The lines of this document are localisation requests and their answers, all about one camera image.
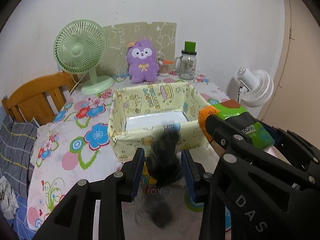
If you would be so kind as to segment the green orange tissue pack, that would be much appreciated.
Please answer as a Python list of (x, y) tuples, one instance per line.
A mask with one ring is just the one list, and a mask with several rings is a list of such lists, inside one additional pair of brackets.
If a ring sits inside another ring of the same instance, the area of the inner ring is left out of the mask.
[(227, 137), (238, 134), (249, 138), (261, 150), (268, 150), (275, 143), (267, 129), (233, 99), (200, 110), (199, 126), (209, 142), (221, 142), (223, 137), (214, 135), (217, 131)]

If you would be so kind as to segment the black drawstring pouch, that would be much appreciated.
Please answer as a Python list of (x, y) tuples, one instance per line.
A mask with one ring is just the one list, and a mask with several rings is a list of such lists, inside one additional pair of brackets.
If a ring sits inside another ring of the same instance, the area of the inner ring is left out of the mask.
[[(162, 189), (182, 178), (182, 168), (176, 155), (179, 141), (177, 131), (166, 131), (152, 145), (153, 154), (146, 158), (149, 175), (156, 180), (155, 187)], [(159, 194), (147, 194), (144, 205), (152, 222), (160, 229), (173, 220), (170, 206)]]

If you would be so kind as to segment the white clip fan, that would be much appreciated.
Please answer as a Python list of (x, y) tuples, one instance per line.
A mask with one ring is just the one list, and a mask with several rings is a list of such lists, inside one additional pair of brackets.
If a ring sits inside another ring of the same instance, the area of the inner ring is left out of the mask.
[(243, 102), (250, 108), (258, 108), (270, 100), (274, 83), (265, 70), (250, 71), (241, 67), (236, 71), (236, 78), (242, 84), (238, 92), (238, 102)]

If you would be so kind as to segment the yellow cartoon tissue pack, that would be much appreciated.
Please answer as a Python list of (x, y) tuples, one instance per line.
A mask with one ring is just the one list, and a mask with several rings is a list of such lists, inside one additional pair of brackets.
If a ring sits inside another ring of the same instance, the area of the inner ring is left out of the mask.
[(156, 183), (157, 183), (157, 180), (149, 174), (148, 167), (145, 162), (144, 166), (143, 166), (143, 171), (142, 171), (141, 184), (142, 185), (155, 185)]

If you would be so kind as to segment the floral tablecloth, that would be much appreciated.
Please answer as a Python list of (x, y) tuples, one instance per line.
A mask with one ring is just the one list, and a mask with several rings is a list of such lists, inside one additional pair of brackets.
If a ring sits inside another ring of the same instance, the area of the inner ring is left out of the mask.
[(133, 84), (129, 77), (118, 76), (114, 85), (101, 93), (84, 95), (73, 92), (54, 121), (40, 132), (34, 146), (34, 165), (27, 205), (27, 223), (37, 230), (53, 209), (80, 179), (97, 181), (119, 170), (119, 161), (108, 137), (108, 122), (115, 90), (156, 83), (188, 82), (214, 105), (228, 96), (208, 77), (198, 74), (191, 81), (176, 75), (159, 77), (155, 82)]

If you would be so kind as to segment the glass mug with green lid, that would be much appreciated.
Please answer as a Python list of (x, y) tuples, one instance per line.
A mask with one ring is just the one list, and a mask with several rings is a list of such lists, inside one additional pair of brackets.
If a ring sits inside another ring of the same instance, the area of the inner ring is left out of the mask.
[(192, 80), (196, 70), (196, 43), (185, 41), (184, 49), (181, 50), (181, 56), (176, 57), (174, 61), (174, 70), (183, 80)]

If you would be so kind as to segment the toothpick jar with orange lid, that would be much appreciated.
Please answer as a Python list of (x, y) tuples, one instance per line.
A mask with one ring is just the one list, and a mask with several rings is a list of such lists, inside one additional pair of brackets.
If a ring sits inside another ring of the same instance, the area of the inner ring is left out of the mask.
[(169, 75), (169, 67), (174, 64), (174, 61), (168, 61), (165, 59), (158, 58), (159, 71), (158, 74), (160, 76), (168, 76)]

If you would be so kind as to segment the yellow cartoon fabric storage box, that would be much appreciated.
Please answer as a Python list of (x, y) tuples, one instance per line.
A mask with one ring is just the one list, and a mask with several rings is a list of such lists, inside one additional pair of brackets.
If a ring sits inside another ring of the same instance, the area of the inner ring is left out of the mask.
[(115, 90), (108, 137), (119, 161), (128, 161), (136, 149), (149, 156), (163, 135), (177, 133), (176, 152), (208, 144), (201, 131), (199, 111), (209, 104), (188, 82), (156, 83)]

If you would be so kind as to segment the grey plaid bedding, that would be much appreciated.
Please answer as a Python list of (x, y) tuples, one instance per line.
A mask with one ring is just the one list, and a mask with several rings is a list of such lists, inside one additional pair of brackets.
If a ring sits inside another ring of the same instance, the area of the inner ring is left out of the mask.
[(6, 116), (1, 126), (1, 175), (14, 191), (27, 199), (34, 165), (31, 164), (37, 127)]

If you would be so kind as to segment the purple plush toy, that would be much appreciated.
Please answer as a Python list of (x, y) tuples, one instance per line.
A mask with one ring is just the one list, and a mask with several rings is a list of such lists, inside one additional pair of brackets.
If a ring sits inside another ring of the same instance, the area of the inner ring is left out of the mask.
[(132, 83), (157, 80), (159, 64), (157, 53), (150, 40), (141, 40), (129, 48), (126, 59)]

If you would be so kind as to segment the cartoon patterned cardboard sheet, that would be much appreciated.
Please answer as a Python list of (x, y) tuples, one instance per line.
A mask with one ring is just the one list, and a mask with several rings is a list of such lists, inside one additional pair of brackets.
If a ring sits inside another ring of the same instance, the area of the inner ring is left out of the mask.
[(96, 68), (97, 76), (127, 74), (128, 45), (144, 39), (151, 41), (157, 58), (173, 61), (176, 29), (177, 24), (170, 22), (135, 22), (105, 27), (107, 47), (103, 59)]

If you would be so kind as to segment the wooden chair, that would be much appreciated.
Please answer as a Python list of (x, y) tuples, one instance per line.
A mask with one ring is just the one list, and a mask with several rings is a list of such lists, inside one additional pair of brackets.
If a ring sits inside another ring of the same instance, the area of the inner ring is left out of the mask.
[(21, 85), (1, 103), (15, 121), (30, 122), (35, 119), (40, 125), (45, 125), (53, 122), (56, 116), (47, 97), (51, 97), (54, 107), (60, 111), (66, 103), (63, 88), (70, 92), (78, 81), (76, 75), (67, 72), (38, 77)]

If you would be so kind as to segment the green desk fan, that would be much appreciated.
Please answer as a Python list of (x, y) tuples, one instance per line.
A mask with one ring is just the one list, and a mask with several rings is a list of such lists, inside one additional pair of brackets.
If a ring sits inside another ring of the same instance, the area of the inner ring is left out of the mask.
[(88, 74), (81, 87), (84, 95), (101, 93), (114, 85), (110, 76), (97, 76), (96, 68), (106, 52), (107, 40), (102, 27), (90, 20), (76, 20), (57, 35), (53, 54), (61, 69), (69, 74)]

